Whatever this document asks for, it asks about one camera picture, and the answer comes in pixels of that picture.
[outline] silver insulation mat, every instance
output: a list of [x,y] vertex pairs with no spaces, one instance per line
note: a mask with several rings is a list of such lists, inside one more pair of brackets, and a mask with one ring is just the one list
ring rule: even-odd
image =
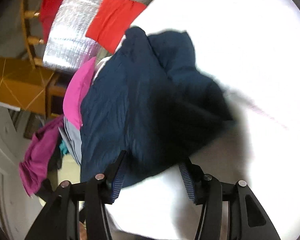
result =
[[[134,0],[148,5],[152,0]],[[101,46],[85,37],[102,0],[63,0],[52,24],[43,56],[45,67],[75,72]]]

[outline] navy blue garment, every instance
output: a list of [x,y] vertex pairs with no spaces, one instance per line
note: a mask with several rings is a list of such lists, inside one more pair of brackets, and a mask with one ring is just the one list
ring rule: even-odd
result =
[[233,122],[187,33],[133,27],[81,104],[81,182],[129,153],[124,187],[181,162]]

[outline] pink cloth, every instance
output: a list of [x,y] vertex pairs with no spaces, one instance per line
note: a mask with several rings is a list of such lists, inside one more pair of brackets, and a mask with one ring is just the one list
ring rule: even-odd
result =
[[56,148],[58,127],[64,127],[63,115],[53,119],[33,134],[25,159],[19,163],[19,174],[27,194],[36,193],[47,178],[48,162]]
[[63,113],[78,130],[82,126],[80,106],[87,95],[94,74],[96,57],[83,63],[72,77],[63,99]]

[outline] dark red fabric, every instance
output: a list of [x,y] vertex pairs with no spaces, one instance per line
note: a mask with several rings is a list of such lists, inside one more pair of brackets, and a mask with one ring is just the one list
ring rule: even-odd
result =
[[42,0],[40,21],[43,29],[43,40],[47,42],[53,20],[63,0]]
[[132,0],[102,0],[86,37],[114,54],[124,32],[145,8],[146,5]]

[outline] magenta cloth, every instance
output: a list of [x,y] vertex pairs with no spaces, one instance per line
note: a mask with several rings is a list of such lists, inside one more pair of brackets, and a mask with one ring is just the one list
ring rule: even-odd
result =
[[47,178],[48,162],[56,148],[59,129],[64,127],[63,115],[53,119],[32,136],[25,159],[19,163],[19,174],[27,194],[31,196]]

